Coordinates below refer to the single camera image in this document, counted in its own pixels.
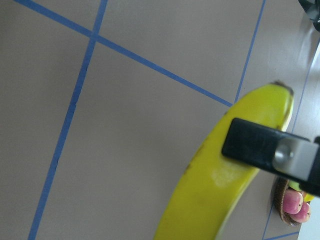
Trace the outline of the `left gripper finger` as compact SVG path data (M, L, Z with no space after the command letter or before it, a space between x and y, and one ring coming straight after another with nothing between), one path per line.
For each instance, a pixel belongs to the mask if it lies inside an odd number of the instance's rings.
M314 141L240 118L231 121L223 156L299 183L320 195L320 138Z

